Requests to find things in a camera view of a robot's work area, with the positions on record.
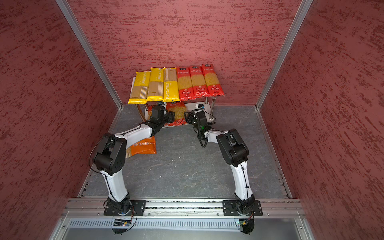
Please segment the red macaroni bag small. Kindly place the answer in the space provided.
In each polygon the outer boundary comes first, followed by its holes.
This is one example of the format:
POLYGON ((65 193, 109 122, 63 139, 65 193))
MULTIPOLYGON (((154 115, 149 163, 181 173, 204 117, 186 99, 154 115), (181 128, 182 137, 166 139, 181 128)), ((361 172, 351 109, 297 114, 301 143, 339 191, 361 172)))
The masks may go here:
POLYGON ((175 113, 175 120, 172 123, 169 123, 169 126, 176 127, 176 126, 185 125, 187 123, 184 115, 184 113, 187 111, 187 108, 184 103, 182 102, 167 103, 166 108, 168 112, 175 113))

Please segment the yellow spaghetti bag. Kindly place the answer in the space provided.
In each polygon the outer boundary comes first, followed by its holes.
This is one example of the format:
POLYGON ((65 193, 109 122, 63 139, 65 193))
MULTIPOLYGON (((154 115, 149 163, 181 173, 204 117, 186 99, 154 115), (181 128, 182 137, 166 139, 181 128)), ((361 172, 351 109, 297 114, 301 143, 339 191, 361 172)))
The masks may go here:
POLYGON ((147 103, 150 76, 150 71, 136 72, 128 104, 141 105, 147 103))
POLYGON ((147 101, 158 102, 164 100, 164 69, 151 68, 147 101))
POLYGON ((164 68, 163 102, 180 102, 176 68, 164 68))

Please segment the red spaghetti bag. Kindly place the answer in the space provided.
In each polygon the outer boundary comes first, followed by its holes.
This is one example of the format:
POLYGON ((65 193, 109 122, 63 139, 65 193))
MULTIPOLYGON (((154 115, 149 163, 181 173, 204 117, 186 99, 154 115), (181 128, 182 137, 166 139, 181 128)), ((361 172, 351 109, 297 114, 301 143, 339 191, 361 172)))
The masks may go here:
POLYGON ((189 71, 196 98, 208 97, 210 94, 201 67, 190 66, 189 71))
POLYGON ((201 67, 208 88, 209 96, 225 96, 225 93, 219 82, 218 76, 214 70, 214 66, 212 64, 203 64, 201 67))

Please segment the clear labelled spaghetti bag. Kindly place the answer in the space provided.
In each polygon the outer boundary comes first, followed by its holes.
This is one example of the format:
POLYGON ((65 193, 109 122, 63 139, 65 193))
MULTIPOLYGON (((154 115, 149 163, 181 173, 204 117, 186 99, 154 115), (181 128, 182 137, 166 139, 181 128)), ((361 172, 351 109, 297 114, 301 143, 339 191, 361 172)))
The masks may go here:
POLYGON ((176 67, 180 101, 195 100, 192 79, 188 67, 176 67))

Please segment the red macaroni bag large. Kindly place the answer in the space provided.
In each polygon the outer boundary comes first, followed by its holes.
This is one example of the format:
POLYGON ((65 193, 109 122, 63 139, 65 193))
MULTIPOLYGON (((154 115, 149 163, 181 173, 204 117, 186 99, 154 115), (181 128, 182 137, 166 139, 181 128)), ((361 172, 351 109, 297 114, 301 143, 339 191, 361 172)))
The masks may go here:
POLYGON ((152 109, 153 109, 152 106, 148 106, 148 109, 146 111, 147 120, 149 120, 150 117, 152 116, 152 109))

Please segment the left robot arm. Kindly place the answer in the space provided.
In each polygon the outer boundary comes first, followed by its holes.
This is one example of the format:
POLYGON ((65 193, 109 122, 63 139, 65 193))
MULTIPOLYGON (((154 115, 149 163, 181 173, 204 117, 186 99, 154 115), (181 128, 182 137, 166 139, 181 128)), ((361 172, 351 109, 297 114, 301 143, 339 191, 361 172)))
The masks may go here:
POLYGON ((127 149, 144 139, 153 137, 166 124, 174 121, 174 112, 169 112, 162 105, 154 106, 149 120, 121 133, 106 133, 94 147, 90 159, 97 169, 96 172, 103 176, 108 190, 105 215, 126 216, 133 213, 134 207, 122 173, 127 149))

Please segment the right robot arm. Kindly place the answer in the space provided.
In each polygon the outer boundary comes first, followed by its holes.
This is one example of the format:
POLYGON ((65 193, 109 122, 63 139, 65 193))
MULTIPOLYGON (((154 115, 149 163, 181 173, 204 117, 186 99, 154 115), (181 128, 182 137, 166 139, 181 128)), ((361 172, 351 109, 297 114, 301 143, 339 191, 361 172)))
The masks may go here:
POLYGON ((185 120, 193 125, 199 143, 205 148, 208 143, 218 144, 225 162, 231 167, 235 182, 235 209, 241 215, 253 210, 256 202, 248 177, 249 148, 236 129, 220 131, 211 127, 203 108, 184 112, 185 120))

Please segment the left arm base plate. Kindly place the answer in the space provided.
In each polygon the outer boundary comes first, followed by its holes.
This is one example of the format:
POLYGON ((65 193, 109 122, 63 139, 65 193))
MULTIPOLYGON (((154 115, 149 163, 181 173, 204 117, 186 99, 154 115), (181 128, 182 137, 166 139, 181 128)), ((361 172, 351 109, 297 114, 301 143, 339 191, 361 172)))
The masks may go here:
POLYGON ((104 202, 104 216, 142 216, 146 207, 146 200, 123 200, 115 202, 107 198, 104 202))

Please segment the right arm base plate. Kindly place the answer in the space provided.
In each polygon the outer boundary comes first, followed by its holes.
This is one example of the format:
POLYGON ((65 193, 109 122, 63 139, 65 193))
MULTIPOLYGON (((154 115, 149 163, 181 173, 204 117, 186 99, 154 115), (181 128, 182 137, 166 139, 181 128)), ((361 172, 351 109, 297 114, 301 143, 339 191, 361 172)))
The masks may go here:
POLYGON ((263 210, 260 201, 235 201, 235 200, 224 200, 223 202, 224 216, 263 216, 263 210))

